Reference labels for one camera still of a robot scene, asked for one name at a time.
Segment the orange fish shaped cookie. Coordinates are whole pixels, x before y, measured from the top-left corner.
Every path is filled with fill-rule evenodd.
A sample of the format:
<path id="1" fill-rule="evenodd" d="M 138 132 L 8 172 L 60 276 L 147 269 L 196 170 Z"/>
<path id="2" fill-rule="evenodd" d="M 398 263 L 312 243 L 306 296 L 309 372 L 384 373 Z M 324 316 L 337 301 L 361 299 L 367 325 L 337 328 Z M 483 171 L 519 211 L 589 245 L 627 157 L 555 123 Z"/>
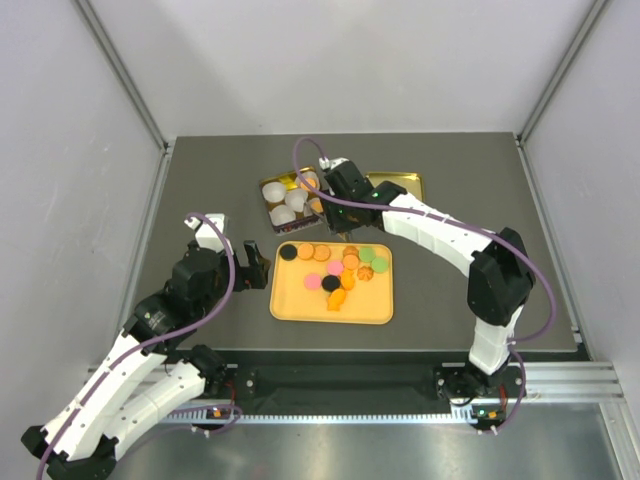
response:
<path id="1" fill-rule="evenodd" d="M 328 311 L 339 311 L 346 300 L 347 292 L 342 288 L 333 290 L 327 299 Z"/>

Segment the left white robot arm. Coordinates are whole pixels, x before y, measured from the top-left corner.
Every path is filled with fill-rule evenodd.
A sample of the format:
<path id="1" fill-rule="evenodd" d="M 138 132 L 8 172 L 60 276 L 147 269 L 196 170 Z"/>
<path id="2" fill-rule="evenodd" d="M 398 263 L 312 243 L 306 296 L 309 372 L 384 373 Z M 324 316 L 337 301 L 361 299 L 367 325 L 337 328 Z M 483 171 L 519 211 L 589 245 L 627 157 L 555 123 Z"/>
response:
<path id="1" fill-rule="evenodd" d="M 253 241 L 241 265 L 232 247 L 189 243 L 162 289 L 141 300 L 90 379 L 53 419 L 29 427 L 22 444 L 37 478 L 105 479 L 131 446 L 182 404 L 220 394 L 227 365 L 209 347 L 179 345 L 212 320 L 234 292 L 264 289 L 270 262 Z"/>

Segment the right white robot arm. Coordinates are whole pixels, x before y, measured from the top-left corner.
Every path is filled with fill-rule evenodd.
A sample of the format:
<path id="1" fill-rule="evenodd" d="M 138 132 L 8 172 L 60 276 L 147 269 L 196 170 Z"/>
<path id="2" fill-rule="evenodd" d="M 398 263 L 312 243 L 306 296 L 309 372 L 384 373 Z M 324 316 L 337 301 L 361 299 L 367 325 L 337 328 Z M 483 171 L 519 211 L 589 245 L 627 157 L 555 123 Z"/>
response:
<path id="1" fill-rule="evenodd" d="M 391 181 L 373 186 L 346 158 L 322 158 L 319 166 L 328 185 L 321 202 L 332 232 L 377 228 L 441 257 L 467 278 L 474 338 L 464 370 L 446 394 L 492 394 L 503 383 L 508 342 L 535 284 L 521 236 L 509 228 L 482 234 L 457 227 Z"/>

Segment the black sandwich cookie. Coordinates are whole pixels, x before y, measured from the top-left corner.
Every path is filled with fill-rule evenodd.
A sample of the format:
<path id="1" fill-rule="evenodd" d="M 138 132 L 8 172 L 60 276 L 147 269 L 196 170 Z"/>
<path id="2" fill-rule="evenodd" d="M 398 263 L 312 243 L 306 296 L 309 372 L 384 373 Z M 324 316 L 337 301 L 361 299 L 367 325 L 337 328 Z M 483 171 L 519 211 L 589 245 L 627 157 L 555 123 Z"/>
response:
<path id="1" fill-rule="evenodd" d="M 326 292 L 333 292 L 341 287 L 341 279 L 336 275 L 326 275 L 322 278 L 321 287 Z"/>

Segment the tan round biscuit front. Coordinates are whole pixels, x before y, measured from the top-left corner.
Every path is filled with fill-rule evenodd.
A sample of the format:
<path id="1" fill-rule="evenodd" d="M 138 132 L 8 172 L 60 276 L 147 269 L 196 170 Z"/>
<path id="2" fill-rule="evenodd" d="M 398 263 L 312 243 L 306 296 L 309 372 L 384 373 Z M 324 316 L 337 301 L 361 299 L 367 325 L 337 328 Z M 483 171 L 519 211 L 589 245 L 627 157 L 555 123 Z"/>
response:
<path id="1" fill-rule="evenodd" d="M 312 191 L 318 188 L 317 182 L 314 178 L 305 178 L 299 182 L 299 186 L 305 191 Z"/>

